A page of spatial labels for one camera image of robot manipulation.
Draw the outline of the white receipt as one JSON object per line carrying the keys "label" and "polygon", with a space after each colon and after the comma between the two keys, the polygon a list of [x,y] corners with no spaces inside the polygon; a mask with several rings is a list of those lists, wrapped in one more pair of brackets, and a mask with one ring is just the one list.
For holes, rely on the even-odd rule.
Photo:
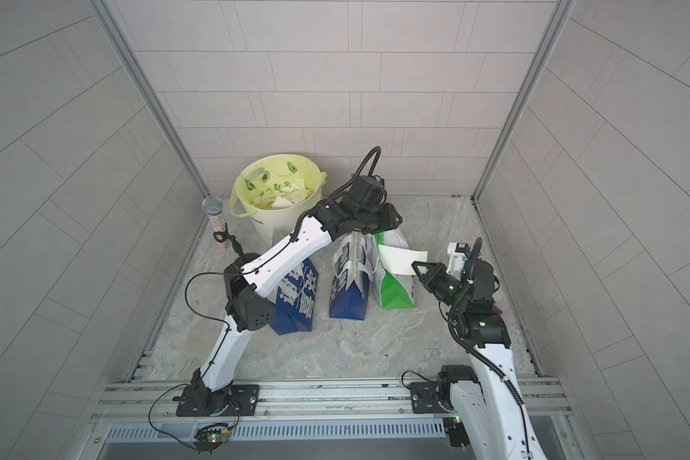
{"label": "white receipt", "polygon": [[412,264],[414,262],[425,263],[429,258],[427,251],[389,245],[378,245],[378,251],[381,264],[392,275],[414,276],[415,271]]}

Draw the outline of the green white paper bag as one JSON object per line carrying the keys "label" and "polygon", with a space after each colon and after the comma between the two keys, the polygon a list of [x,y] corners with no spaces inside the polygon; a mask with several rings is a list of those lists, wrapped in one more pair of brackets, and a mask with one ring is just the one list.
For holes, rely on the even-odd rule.
{"label": "green white paper bag", "polygon": [[378,299],[383,310],[414,309],[414,276],[392,275],[381,264],[378,245],[389,245],[409,248],[406,237],[401,230],[389,230],[375,235],[375,249],[378,256],[379,268],[374,272],[379,287]]}

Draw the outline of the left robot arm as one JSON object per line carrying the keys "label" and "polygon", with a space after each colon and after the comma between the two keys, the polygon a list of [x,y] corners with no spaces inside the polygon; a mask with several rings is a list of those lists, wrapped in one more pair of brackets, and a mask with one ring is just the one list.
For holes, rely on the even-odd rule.
{"label": "left robot arm", "polygon": [[249,253],[230,264],[224,279],[227,304],[223,327],[205,364],[184,385],[176,415],[218,415],[233,407],[231,387],[235,371],[254,333],[275,316],[268,295],[302,262],[339,237],[354,231],[375,235],[398,228],[403,218],[384,202],[363,205],[345,199],[323,199],[303,213],[289,237],[261,256]]}

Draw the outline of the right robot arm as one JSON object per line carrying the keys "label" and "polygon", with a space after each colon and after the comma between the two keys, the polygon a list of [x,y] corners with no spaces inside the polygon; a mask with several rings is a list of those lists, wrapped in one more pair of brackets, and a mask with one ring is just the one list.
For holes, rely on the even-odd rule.
{"label": "right robot arm", "polygon": [[454,277],[442,263],[414,262],[418,280],[448,306],[447,328],[469,355],[465,366],[443,369],[443,401],[464,427],[478,459],[544,459],[546,455],[519,391],[507,327],[496,309],[496,276],[480,259]]}

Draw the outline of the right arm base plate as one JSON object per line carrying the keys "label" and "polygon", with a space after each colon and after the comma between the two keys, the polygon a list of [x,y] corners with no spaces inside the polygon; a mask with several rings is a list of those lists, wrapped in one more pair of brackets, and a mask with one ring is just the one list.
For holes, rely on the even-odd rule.
{"label": "right arm base plate", "polygon": [[414,414],[448,414],[454,412],[452,404],[439,383],[414,381],[408,385]]}

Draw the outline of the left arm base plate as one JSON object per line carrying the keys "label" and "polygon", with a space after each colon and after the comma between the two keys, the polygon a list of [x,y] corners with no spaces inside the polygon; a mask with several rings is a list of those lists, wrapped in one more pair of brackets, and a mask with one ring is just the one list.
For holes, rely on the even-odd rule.
{"label": "left arm base plate", "polygon": [[230,387],[209,392],[202,387],[185,387],[177,403],[177,417],[233,417],[253,416],[261,387],[256,384],[232,384]]}

